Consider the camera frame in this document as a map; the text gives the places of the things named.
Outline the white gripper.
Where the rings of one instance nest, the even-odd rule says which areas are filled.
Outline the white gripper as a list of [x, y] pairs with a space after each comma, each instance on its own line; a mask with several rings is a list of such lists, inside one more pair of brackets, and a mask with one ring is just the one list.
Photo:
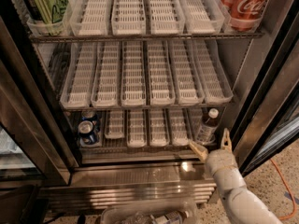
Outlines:
[[220, 194], [226, 194], [232, 189], [245, 188], [247, 185], [240, 174], [235, 156], [231, 153], [232, 141], [227, 128], [223, 130], [221, 149], [208, 154], [202, 145], [189, 141], [191, 150], [201, 162], [206, 162], [206, 169], [213, 177]]

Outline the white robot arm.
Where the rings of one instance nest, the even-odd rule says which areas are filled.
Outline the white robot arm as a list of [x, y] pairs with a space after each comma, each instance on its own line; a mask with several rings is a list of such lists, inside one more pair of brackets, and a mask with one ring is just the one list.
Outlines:
[[239, 171], [227, 128], [223, 130], [221, 147], [209, 152], [190, 140], [189, 146], [213, 178], [222, 206], [232, 224], [282, 224], [279, 218], [252, 193]]

